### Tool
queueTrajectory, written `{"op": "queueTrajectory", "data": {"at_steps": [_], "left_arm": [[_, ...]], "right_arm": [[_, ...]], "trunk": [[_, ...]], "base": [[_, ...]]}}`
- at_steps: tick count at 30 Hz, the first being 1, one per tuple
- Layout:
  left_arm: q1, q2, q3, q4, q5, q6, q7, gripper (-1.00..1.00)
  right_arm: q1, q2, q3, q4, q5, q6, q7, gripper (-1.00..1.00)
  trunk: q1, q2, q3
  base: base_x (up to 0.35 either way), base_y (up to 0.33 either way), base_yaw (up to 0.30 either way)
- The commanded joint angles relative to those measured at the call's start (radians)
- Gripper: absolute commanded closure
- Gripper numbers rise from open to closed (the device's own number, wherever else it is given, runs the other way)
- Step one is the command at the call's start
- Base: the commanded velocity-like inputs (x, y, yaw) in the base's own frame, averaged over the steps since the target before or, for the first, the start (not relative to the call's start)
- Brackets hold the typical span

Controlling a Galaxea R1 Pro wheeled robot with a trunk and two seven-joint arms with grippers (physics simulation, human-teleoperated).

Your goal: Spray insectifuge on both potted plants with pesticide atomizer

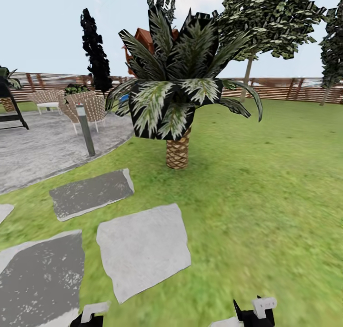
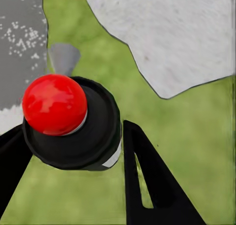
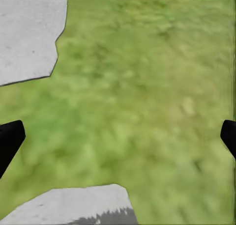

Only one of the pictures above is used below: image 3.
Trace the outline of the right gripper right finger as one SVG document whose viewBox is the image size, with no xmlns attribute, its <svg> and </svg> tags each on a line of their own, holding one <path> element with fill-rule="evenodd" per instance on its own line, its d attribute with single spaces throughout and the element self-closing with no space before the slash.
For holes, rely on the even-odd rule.
<svg viewBox="0 0 236 225">
<path fill-rule="evenodd" d="M 226 119 L 222 126 L 220 137 L 236 158 L 236 122 Z"/>
</svg>

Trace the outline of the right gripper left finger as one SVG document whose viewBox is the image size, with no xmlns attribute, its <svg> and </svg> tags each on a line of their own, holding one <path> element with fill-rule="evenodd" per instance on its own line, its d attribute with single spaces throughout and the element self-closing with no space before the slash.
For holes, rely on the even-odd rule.
<svg viewBox="0 0 236 225">
<path fill-rule="evenodd" d="M 0 179 L 26 138 L 21 120 L 0 125 Z"/>
</svg>

